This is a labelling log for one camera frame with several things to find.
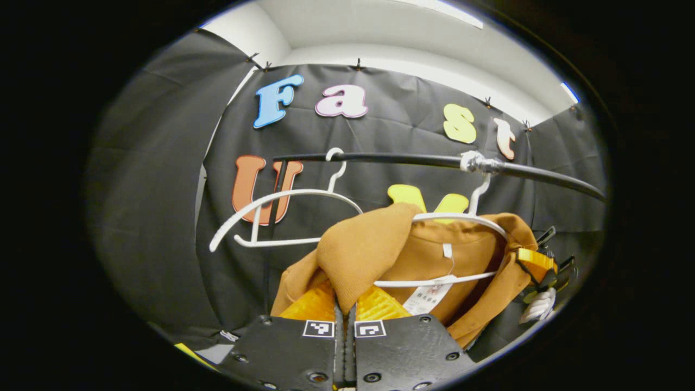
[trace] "brown jacket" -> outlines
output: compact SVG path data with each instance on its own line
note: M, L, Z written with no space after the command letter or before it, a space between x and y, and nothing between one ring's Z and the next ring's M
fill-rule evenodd
M347 314L374 281L444 276L452 268L452 261L443 255L443 244L449 243L455 261L450 273L457 277L496 271L503 262L494 278L454 284L431 311L461 347L467 346L530 282L515 263L514 251L537 250L538 245L531 229L515 214L481 216L504 228L509 239L505 242L494 230L470 221L412 223L421 212L415 205L395 203L330 227L314 251L282 273L271 315L279 315L326 279ZM403 304L415 289L384 291Z

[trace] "white hanger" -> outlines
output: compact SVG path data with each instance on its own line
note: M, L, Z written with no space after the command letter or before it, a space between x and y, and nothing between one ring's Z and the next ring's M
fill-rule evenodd
M468 151L461 154L461 164L460 167L463 171L470 172L470 163L474 159L484 158L482 154L476 151ZM493 230L499 232L505 240L507 240L507 232L504 228L500 227L493 221L487 220L485 218L476 216L478 198L480 195L485 193L490 187L490 173L483 173L482 185L477 187L473 194L471 195L471 203L468 207L468 213L420 213L413 217L413 222L432 220L435 218L449 218L453 220L463 220L463 221L475 221L476 223L483 224ZM431 287L434 285L450 284L457 282L475 281L481 280L483 278L491 277L497 274L502 268L500 263L500 268L497 271L491 271L488 273L475 274L473 276L458 277L455 279L444 280L443 278L435 278L434 280L419 280L419 281L375 281L374 285L378 287L388 287L388 288L405 288L405 287Z
M337 152L343 153L343 150L340 148L332 148L331 150L328 151L326 154L326 161L331 161L331 158L333 157L334 154ZM338 198L339 200L343 200L347 202L348 204L352 205L360 214L362 214L362 209L359 208L359 206L354 203L351 199L345 197L344 195L336 194L333 192L333 188L335 187L336 184L336 179L340 178L343 176L345 173L345 167L347 166L346 162L343 162L343 165L341 166L341 169L333 174L331 176L331 179L328 183L328 190L318 190L318 189L298 189L298 190L286 190L286 191L279 191L277 193L269 194L266 195L265 197L261 197L258 200L255 200L254 202L251 202L250 204L246 205L245 207L241 208L238 212L236 212L234 215L232 215L230 218L227 219L227 221L222 224L220 229L215 233L215 236L213 236L212 241L210 242L210 251L214 252L217 247L220 245L220 242L222 241L222 238L228 233L228 231L235 225L237 224L242 217L246 216L247 213L249 213L252 210L256 210L256 213L254 215L254 223L253 227L251 230L251 241L246 241L242 239L239 235L234 235L234 240L239 243L240 245L244 247L271 247L271 246L290 246L293 244L307 244L307 243L318 243L321 238L308 238L308 239L291 239L291 240L267 240L267 241L258 241L258 233L259 233L259 223L261 220L261 207L263 204L265 204L268 201L271 200L276 200L277 198L282 198L284 196L299 196L302 194L314 194L317 196L328 196L332 198Z

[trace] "yellow rubber pad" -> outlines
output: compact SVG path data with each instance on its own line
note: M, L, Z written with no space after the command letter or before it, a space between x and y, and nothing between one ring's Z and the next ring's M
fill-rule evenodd
M357 321L378 321L410 317L411 314L383 289L372 285L357 299Z
M335 298L331 282L326 280L310 289L279 316L300 321L336 321Z

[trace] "blue letter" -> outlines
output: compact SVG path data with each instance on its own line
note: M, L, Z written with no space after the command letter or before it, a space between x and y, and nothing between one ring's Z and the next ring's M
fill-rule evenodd
M290 86L298 86L301 83L304 83L304 77L296 74L256 91L256 95L260 97L261 102L259 103L259 117L254 122L254 128L258 129L284 118L285 110L280 110L279 103L282 102L285 106L292 103L292 99L295 97L295 90Z

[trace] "white ceiling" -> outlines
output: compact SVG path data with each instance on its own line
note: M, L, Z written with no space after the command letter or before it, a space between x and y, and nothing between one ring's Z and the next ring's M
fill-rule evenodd
M428 51L493 74L552 113L572 104L560 87L562 80L548 66L487 21L481 30L448 15L391 0L257 3L292 49L359 43Z

